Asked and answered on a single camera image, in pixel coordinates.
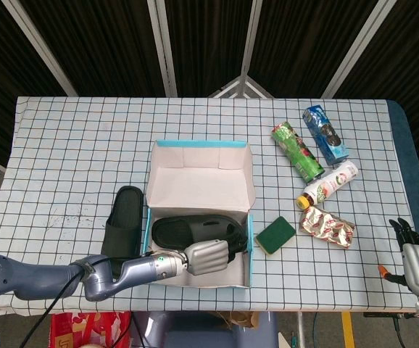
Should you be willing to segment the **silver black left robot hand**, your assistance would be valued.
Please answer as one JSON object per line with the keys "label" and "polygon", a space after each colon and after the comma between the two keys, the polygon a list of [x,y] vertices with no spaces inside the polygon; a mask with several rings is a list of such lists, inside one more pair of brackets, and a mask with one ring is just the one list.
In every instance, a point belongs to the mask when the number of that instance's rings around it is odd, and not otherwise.
{"label": "silver black left robot hand", "polygon": [[187,271],[194,276],[225,270],[229,262],[228,242],[225,240],[197,242],[183,253],[187,260]]}

